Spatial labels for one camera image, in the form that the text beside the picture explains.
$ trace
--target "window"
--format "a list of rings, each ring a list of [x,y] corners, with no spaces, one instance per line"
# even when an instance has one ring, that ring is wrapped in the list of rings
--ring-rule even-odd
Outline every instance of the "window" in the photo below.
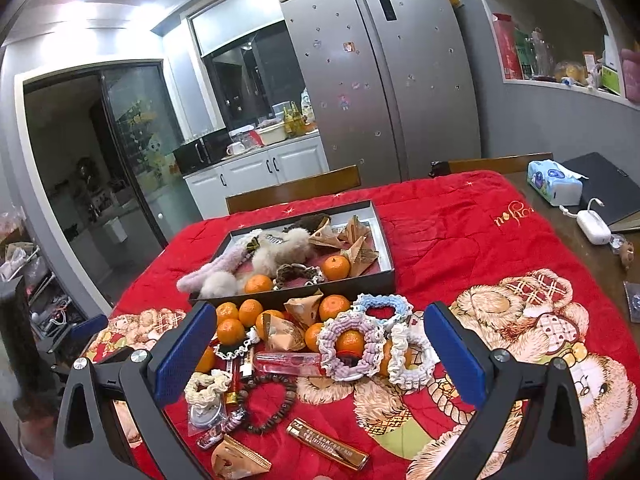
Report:
[[[300,109],[305,81],[284,22],[222,46],[204,63],[229,130],[272,118],[281,102]]]

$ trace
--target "black laptop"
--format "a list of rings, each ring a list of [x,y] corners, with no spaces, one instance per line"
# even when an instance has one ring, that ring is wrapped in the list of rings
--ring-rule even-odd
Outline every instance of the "black laptop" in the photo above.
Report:
[[[614,233],[640,229],[640,187],[623,170],[597,152],[562,162],[569,170],[588,176],[582,179],[579,209],[586,209],[591,198],[599,198],[604,207],[592,205]]]

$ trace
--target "white mug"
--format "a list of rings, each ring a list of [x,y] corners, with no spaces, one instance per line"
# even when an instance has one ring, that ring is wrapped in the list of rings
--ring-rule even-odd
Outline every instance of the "white mug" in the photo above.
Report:
[[[226,147],[227,155],[240,155],[240,153],[246,150],[244,144],[242,142],[234,142]]]

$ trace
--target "chair backrest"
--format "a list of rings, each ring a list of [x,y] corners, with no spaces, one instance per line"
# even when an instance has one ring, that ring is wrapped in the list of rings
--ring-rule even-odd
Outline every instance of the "chair backrest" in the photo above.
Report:
[[[517,173],[527,171],[532,160],[553,160],[553,153],[529,153],[529,155],[498,156],[495,158],[468,158],[466,160],[446,160],[432,162],[429,176],[443,176],[463,171],[492,170],[497,173]]]
[[[340,170],[228,196],[226,197],[226,207],[229,209],[229,214],[254,211],[270,205],[340,193],[358,187],[360,184],[358,167],[347,166]]]

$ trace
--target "red quilt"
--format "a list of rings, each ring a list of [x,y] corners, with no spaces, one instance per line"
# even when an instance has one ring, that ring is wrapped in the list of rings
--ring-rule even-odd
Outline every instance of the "red quilt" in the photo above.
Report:
[[[209,260],[228,231],[366,199],[382,219],[397,293],[415,306],[414,326],[427,304],[442,300],[492,348],[509,348],[520,360],[543,363],[561,356],[570,364],[586,427],[590,479],[601,478],[638,427],[638,351],[588,271],[548,222],[492,172],[355,190],[191,225],[124,293],[91,356],[100,360],[123,344],[148,347],[150,334],[179,322],[183,314],[176,311],[190,306],[175,282]],[[353,384],[299,380],[298,392],[287,420],[270,434],[234,433],[273,463],[265,479],[321,474],[334,480],[423,479],[472,415],[441,365],[427,388],[409,395],[377,378]],[[256,391],[250,398],[254,417],[274,413],[281,398],[277,384]],[[185,403],[167,413],[210,471],[210,451],[199,451],[196,437],[186,436]],[[369,453],[369,464],[354,473],[301,446],[285,432],[294,417]],[[521,417],[522,406],[514,406],[481,477],[500,467]],[[134,455],[145,472],[159,478],[144,445]]]

